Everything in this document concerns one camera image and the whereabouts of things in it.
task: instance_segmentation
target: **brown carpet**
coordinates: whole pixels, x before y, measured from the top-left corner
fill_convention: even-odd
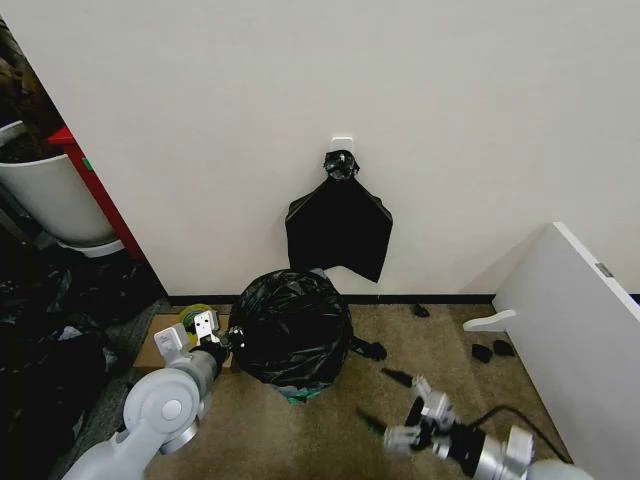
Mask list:
[[[542,403],[516,358],[494,356],[481,364],[471,344],[491,347],[503,334],[469,334],[462,323],[491,315],[490,305],[430,305],[431,317],[412,315],[407,305],[352,306],[358,336],[380,341],[389,353],[375,363],[350,354],[335,385],[306,405],[284,397],[244,373],[221,376],[214,402],[198,435],[173,455],[158,455],[147,469],[154,480],[243,479],[459,479],[457,464],[430,450],[413,457],[386,454],[380,437],[355,415],[360,406],[389,424],[401,424],[412,403],[410,390],[379,373],[381,366],[422,372],[433,388],[449,394],[462,421],[506,403],[527,414],[562,445]],[[487,424],[506,440],[521,425],[509,413]],[[552,453],[539,439],[536,457]]]

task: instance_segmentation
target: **black baseboard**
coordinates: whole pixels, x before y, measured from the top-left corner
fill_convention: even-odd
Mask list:
[[[357,305],[375,304],[436,304],[448,303],[469,305],[478,303],[491,303],[495,295],[344,295],[347,302]],[[169,296],[169,303],[177,305],[193,305],[204,303],[205,305],[226,305],[235,303],[238,295],[174,295]]]

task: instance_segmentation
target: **black garbage bag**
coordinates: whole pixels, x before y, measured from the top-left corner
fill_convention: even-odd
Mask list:
[[[23,248],[0,266],[0,320],[20,322],[43,313],[85,313],[100,325],[126,322],[164,296],[151,267],[120,251],[99,258],[58,246]]]
[[[240,367],[291,403],[333,384],[354,339],[349,307],[322,270],[257,278],[231,309],[229,325]]]
[[[351,152],[326,155],[327,179],[294,200],[285,220],[291,268],[342,265],[377,282],[387,254],[393,219],[380,198],[355,179]]]
[[[0,460],[20,478],[44,479],[74,444],[117,358],[86,315],[35,320],[0,321]]]

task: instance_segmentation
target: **cable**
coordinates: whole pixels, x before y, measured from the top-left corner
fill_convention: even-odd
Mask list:
[[[564,463],[572,463],[571,460],[569,460],[567,457],[565,457],[560,452],[560,449],[558,449],[553,443],[551,443],[551,440],[549,440],[546,437],[546,435],[544,433],[542,433],[542,431],[538,427],[536,427],[535,424],[531,420],[529,420],[529,418],[527,418],[527,416],[524,413],[522,413],[520,410],[517,410],[517,409],[515,409],[513,407],[510,407],[509,405],[498,405],[497,407],[492,408],[487,413],[482,415],[477,420],[474,420],[473,422],[471,422],[467,426],[469,428],[477,428],[480,425],[482,425],[484,422],[489,420],[491,417],[493,417],[496,413],[499,413],[499,412],[501,412],[503,410],[506,410],[507,412],[513,413],[514,415],[519,417],[520,420],[522,420],[524,423],[526,423],[529,426],[529,428],[531,428],[536,433],[536,435],[538,435],[544,441],[544,443],[546,443],[547,446],[551,450],[553,450],[553,453],[555,453],[556,457],[558,457]]]

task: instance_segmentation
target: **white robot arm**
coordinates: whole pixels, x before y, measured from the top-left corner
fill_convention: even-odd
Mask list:
[[[583,470],[559,460],[531,464],[533,436],[515,425],[511,427],[508,441],[502,443],[478,428],[479,421],[468,425],[459,423],[447,394],[431,389],[422,375],[411,377],[388,369],[383,372],[411,387],[415,395],[403,426],[387,428],[375,417],[360,411],[371,429],[384,435],[387,450],[416,453],[431,447],[441,459],[456,461],[462,472],[474,480],[593,480]],[[510,407],[499,409],[513,411]]]
[[[182,324],[155,334],[165,368],[136,383],[124,405],[126,430],[85,452],[64,480],[138,480],[156,453],[171,453],[191,440],[206,413],[210,389],[227,351],[213,332],[215,314],[195,318],[198,347],[187,352]]]

